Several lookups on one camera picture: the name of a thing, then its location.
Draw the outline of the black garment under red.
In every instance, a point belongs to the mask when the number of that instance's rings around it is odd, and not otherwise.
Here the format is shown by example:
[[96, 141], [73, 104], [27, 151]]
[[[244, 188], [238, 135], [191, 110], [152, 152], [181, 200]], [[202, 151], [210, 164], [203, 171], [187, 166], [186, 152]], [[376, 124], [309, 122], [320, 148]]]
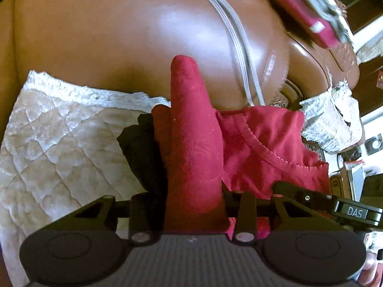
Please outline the black garment under red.
[[141, 186], [149, 193], [165, 196], [168, 178], [159, 144], [154, 138], [152, 115], [139, 115], [138, 123], [124, 128], [117, 141]]

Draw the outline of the white quilted seat cover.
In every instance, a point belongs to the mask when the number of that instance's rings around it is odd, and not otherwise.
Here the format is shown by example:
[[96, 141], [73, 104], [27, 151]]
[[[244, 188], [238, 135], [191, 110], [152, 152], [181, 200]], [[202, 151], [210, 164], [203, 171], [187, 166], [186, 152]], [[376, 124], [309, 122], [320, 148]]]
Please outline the white quilted seat cover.
[[19, 261], [28, 235], [104, 195], [143, 191], [117, 138], [158, 104], [168, 100], [28, 74], [1, 144], [1, 249], [14, 286], [28, 283]]

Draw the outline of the brown leather sofa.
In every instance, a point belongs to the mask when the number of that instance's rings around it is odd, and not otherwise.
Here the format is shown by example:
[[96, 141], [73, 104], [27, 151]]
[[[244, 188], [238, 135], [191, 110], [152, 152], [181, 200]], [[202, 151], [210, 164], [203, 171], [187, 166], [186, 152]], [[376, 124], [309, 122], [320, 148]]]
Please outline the brown leather sofa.
[[[265, 101], [282, 88], [313, 97], [359, 78], [349, 45], [322, 49], [269, 0], [227, 0], [249, 38]], [[2, 0], [1, 108], [31, 70], [81, 86], [170, 95], [170, 63], [195, 59], [212, 103], [245, 106], [240, 65], [207, 0]]]

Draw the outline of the red pouch on sofa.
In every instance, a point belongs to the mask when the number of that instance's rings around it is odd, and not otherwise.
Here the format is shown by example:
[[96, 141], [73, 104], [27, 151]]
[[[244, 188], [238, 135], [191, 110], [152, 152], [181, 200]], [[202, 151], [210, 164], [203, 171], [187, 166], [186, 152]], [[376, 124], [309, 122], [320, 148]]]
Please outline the red pouch on sofa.
[[335, 0], [272, 0], [320, 47], [353, 44], [353, 33]]

